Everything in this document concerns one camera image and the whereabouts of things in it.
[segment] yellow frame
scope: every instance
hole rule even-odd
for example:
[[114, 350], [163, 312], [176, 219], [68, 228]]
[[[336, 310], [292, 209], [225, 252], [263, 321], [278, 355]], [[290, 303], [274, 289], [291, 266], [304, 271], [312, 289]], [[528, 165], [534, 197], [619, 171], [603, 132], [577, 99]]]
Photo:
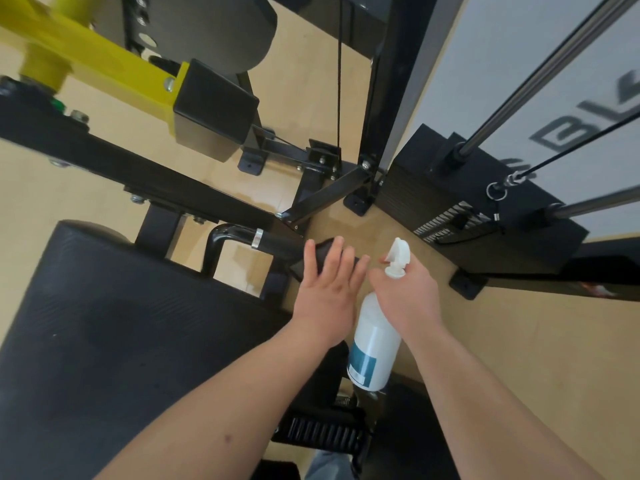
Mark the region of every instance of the yellow frame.
[[0, 40], [27, 53], [20, 71], [59, 90], [68, 73], [156, 118], [173, 131], [173, 103], [188, 64], [165, 89], [167, 72], [142, 60], [87, 26], [96, 0], [0, 0]]

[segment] forearm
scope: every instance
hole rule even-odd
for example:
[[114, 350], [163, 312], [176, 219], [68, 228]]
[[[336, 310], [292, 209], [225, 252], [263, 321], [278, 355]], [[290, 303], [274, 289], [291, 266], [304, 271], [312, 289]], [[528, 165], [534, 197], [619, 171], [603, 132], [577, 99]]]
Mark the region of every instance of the forearm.
[[601, 480], [444, 328], [409, 347], [462, 480]]
[[287, 325], [165, 411], [97, 480], [249, 478], [325, 353]]

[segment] light wood floor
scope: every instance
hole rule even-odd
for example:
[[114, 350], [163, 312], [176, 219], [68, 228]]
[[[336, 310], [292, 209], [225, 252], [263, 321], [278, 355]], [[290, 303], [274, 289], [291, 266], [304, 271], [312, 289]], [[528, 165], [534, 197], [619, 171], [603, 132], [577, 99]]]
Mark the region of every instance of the light wood floor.
[[[336, 136], [337, 42], [276, 6], [278, 31], [267, 58], [250, 75], [263, 124], [304, 146]], [[0, 73], [17, 76], [21, 54], [0, 47]], [[343, 50], [342, 146], [355, 161], [369, 83], [369, 61]], [[269, 163], [261, 177], [176, 145], [164, 123], [69, 80], [60, 94], [90, 115], [93, 134], [185, 175], [277, 212], [289, 207], [300, 174]], [[0, 337], [20, 304], [49, 235], [60, 219], [84, 219], [134, 239], [146, 205], [121, 185], [77, 169], [58, 169], [24, 148], [0, 141]], [[211, 225], [189, 221], [174, 260], [197, 268]], [[454, 266], [377, 208], [362, 218], [336, 203], [314, 218], [310, 236], [345, 236], [359, 254], [381, 255], [406, 239], [441, 284], [444, 318], [453, 334], [537, 416], [610, 479], [640, 477], [640, 305], [517, 290], [485, 289], [473, 302], [446, 283]], [[270, 258], [225, 245], [216, 278], [258, 294]], [[364, 286], [360, 298], [371, 288]], [[292, 289], [287, 299], [291, 307]], [[418, 378], [403, 346], [396, 371]]]

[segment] hand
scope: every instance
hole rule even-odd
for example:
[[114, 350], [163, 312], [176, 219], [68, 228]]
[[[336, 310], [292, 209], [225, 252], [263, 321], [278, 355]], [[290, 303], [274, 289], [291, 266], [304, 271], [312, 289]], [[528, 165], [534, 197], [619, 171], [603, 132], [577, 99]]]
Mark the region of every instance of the hand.
[[389, 323], [411, 347], [412, 339], [444, 329], [440, 317], [438, 284], [429, 271], [411, 254], [402, 278], [389, 278], [382, 269], [372, 269], [369, 281]]
[[343, 341], [356, 318], [356, 295], [367, 275], [369, 256], [354, 267], [355, 250], [342, 252], [343, 237], [336, 237], [318, 276], [316, 243], [305, 244], [305, 273], [293, 307], [291, 324], [327, 349]]

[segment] spray nozzle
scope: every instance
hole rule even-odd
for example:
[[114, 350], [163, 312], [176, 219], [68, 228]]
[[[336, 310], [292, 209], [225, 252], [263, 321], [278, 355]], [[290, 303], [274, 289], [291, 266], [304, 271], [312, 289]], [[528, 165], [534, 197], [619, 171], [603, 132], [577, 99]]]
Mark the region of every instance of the spray nozzle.
[[389, 263], [389, 266], [385, 268], [387, 276], [390, 278], [402, 278], [405, 275], [404, 266], [409, 264], [411, 260], [409, 244], [399, 237], [396, 237], [385, 260]]

